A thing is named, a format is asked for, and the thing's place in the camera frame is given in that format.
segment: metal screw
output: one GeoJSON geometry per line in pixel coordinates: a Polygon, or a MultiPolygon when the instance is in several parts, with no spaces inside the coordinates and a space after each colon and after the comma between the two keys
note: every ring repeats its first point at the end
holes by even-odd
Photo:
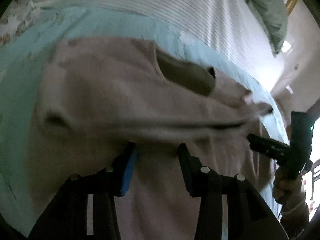
{"type": "Polygon", "coordinates": [[[73,181],[73,180],[77,180],[78,179],[78,174],[72,174],[70,176],[70,179],[73,181]]]}
{"type": "Polygon", "coordinates": [[[203,167],[201,167],[200,171],[203,172],[203,173],[209,173],[210,169],[208,167],[206,167],[206,166],[203,166],[203,167]]]}
{"type": "Polygon", "coordinates": [[[107,166],[106,167],[106,172],[108,172],[108,173],[113,172],[113,167],[112,166],[107,166]]]}
{"type": "Polygon", "coordinates": [[[238,175],[236,176],[236,178],[237,178],[238,180],[240,180],[240,181],[244,181],[244,180],[245,180],[245,176],[242,175],[242,174],[238,174],[238,175]]]}

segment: white wall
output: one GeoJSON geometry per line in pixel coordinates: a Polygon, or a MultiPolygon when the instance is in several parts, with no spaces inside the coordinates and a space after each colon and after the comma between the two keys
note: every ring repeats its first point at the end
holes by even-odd
{"type": "Polygon", "coordinates": [[[320,98],[320,28],[302,0],[289,16],[286,40],[292,48],[280,55],[285,67],[272,94],[290,118],[292,110],[306,111],[320,98]]]}

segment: white striped fabric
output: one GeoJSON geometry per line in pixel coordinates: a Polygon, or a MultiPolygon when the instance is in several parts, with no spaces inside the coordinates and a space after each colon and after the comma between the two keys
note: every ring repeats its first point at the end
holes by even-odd
{"type": "Polygon", "coordinates": [[[268,38],[244,0],[33,0],[42,7],[105,7],[153,15],[195,36],[271,90],[283,62],[274,59],[268,38]]]}

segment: stain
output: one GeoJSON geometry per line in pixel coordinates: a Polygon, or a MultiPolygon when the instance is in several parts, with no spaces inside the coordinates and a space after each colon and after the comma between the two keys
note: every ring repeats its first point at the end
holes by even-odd
{"type": "Polygon", "coordinates": [[[59,67],[64,67],[64,62],[60,61],[60,62],[58,63],[58,66],[59,66],[59,67]]]}
{"type": "Polygon", "coordinates": [[[64,21],[64,15],[61,13],[56,13],[56,23],[61,25],[62,22],[64,21]]]}
{"type": "Polygon", "coordinates": [[[6,70],[0,72],[0,82],[1,82],[2,79],[4,78],[5,74],[6,74],[6,70]]]}
{"type": "Polygon", "coordinates": [[[78,40],[71,40],[68,42],[68,46],[75,47],[78,44],[78,40]]]}
{"type": "Polygon", "coordinates": [[[0,36],[0,44],[5,45],[10,41],[10,39],[11,39],[10,35],[6,33],[5,35],[0,36]]]}

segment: hand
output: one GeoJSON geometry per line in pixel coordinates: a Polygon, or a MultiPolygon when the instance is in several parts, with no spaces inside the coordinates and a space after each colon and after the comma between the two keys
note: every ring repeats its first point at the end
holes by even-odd
{"type": "Polygon", "coordinates": [[[279,168],[275,174],[272,195],[276,202],[282,204],[282,213],[290,212],[306,200],[306,192],[303,189],[302,175],[295,180],[286,179],[284,169],[279,168]]]}

